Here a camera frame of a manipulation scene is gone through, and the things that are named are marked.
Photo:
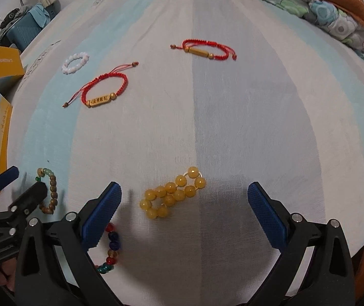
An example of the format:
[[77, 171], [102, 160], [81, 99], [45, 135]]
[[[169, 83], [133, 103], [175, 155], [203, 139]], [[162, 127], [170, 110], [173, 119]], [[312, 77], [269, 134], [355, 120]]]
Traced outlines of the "left hand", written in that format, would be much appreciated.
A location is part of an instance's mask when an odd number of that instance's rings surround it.
[[0, 264], [0, 286], [6, 287], [9, 291], [15, 291], [15, 274], [17, 258], [11, 258]]

